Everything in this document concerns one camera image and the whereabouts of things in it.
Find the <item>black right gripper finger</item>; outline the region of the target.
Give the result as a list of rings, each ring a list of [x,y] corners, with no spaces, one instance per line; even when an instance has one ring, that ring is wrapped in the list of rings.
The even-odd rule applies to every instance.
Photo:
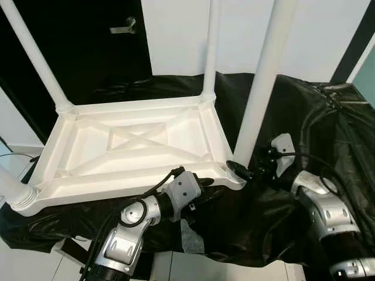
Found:
[[[239,179],[252,180],[255,178],[254,172],[249,170],[247,167],[242,166],[240,163],[235,161],[227,161],[227,167],[235,174]]]

